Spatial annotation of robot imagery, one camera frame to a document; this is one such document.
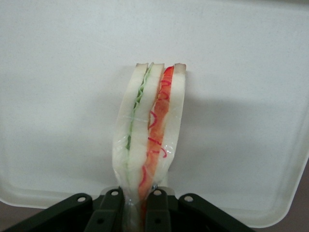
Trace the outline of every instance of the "white tray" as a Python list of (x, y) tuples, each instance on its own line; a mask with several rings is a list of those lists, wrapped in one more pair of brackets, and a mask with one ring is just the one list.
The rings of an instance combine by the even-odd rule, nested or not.
[(187, 64), (177, 196), (265, 227), (308, 160), (309, 5), (292, 0), (1, 1), (0, 198), (48, 207), (115, 186), (135, 63)]

